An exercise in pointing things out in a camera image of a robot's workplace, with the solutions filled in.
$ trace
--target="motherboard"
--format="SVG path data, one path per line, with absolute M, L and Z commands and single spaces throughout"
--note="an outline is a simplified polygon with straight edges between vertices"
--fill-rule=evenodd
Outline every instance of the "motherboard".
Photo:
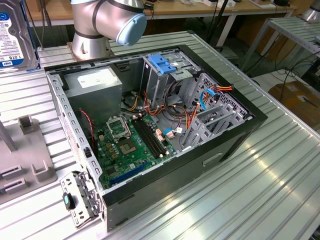
M 114 117 L 94 132 L 105 189 L 177 154 L 149 115 Z

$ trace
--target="hard drive label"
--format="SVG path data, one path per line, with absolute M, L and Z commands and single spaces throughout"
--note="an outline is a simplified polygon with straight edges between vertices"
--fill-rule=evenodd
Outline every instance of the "hard drive label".
M 24 61 L 18 39 L 10 34 L 12 22 L 6 12 L 0 12 L 0 68 L 16 66 Z

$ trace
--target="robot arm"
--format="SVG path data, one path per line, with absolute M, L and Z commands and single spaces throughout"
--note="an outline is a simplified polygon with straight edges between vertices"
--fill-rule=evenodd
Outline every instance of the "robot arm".
M 140 0 L 71 0 L 71 4 L 75 29 L 72 51 L 81 60 L 108 56 L 108 39 L 134 45 L 147 26 Z
M 314 0 L 310 8 L 305 11 L 301 18 L 310 23 L 317 23 L 320 21 L 320 0 Z

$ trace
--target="blue cable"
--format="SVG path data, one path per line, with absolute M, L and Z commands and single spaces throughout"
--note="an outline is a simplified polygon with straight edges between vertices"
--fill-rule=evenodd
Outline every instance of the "blue cable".
M 164 130 L 164 131 L 163 131 L 163 135 L 166 135 L 166 134 L 167 134 L 168 132 L 170 132 L 170 131 L 172 131 L 171 128 L 168 128 L 168 129 Z
M 170 132 L 170 131 L 172 131 L 172 132 L 174 132 L 174 133 L 177 133 L 177 134 L 186 134 L 186 132 L 184 131 L 184 132 L 177 132 L 177 131 L 175 131 L 175 130 L 172 130 L 171 128 L 168 128 L 168 129 L 166 129 L 166 130 L 164 130 L 163 131 L 163 135 L 166 135 L 168 132 Z
M 204 110 L 207 110 L 207 109 L 206 109 L 206 106 L 205 106 L 205 103 L 204 103 L 204 101 L 203 101 L 203 99 L 204 99 L 204 93 L 205 93 L 205 92 L 211 94 L 212 96 L 216 95 L 216 93 L 215 93 L 212 89 L 210 89 L 210 88 L 205 89 L 205 90 L 202 91 L 202 93 L 201 93 L 201 95 L 200 95 L 200 104 L 201 104 L 201 107 L 202 107 Z

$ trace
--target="metal workbench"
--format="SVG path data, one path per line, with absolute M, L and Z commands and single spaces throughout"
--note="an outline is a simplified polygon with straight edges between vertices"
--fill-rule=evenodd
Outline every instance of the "metal workbench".
M 186 44 L 268 119 L 236 153 L 115 230 L 100 219 L 76 230 L 59 181 L 0 206 L 1 239 L 307 239 L 320 224 L 320 137 L 195 34 L 143 37 L 116 54 Z M 42 66 L 73 62 L 66 46 L 40 51 Z M 78 169 L 43 70 L 0 77 L 0 119 L 37 118 L 58 178 Z
M 281 18 L 269 18 L 267 19 L 263 26 L 261 27 L 258 35 L 254 39 L 251 47 L 249 48 L 247 54 L 245 55 L 241 69 L 244 70 L 251 59 L 252 54 L 256 50 L 261 39 L 267 32 L 268 28 L 273 28 L 276 32 L 272 35 L 269 42 L 266 44 L 265 48 L 261 52 L 264 55 L 266 51 L 272 46 L 272 43 L 278 37 L 279 34 L 286 36 L 288 39 L 294 41 L 300 50 L 292 58 L 291 67 L 299 60 L 299 56 L 302 54 L 303 50 L 309 51 L 320 57 L 320 43 L 315 41 L 316 36 L 320 36 L 320 22 L 309 23 L 304 21 L 299 17 L 281 17 Z

